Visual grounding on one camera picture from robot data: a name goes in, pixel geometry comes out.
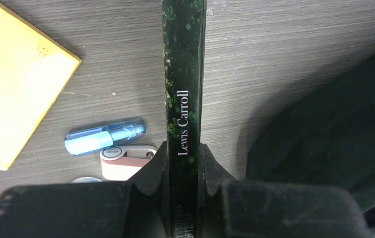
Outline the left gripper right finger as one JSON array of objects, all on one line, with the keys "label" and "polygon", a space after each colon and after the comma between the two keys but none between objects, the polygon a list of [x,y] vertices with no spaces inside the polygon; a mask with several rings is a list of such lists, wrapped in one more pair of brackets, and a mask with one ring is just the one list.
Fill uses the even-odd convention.
[{"label": "left gripper right finger", "polygon": [[198,175],[198,236],[225,236],[222,184],[234,177],[220,165],[206,144],[200,145]]}]

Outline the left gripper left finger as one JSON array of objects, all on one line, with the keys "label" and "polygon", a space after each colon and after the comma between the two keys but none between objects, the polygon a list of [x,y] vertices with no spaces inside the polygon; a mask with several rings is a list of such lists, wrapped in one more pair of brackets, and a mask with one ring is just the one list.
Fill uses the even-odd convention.
[{"label": "left gripper left finger", "polygon": [[129,179],[133,183],[129,206],[129,238],[168,238],[170,198],[167,142],[153,159]]}]

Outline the black backpack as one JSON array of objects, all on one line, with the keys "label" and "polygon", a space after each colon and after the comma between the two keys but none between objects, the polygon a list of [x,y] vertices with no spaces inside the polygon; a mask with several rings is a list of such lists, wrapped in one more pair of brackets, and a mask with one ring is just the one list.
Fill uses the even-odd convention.
[{"label": "black backpack", "polygon": [[246,179],[345,189],[375,237],[375,54],[282,111],[252,145]]}]

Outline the dark green book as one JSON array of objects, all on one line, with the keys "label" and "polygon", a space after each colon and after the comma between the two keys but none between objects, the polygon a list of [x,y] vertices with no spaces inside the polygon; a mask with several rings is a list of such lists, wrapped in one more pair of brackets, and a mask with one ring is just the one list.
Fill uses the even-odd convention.
[{"label": "dark green book", "polygon": [[204,0],[162,1],[172,237],[197,235],[206,28]]}]

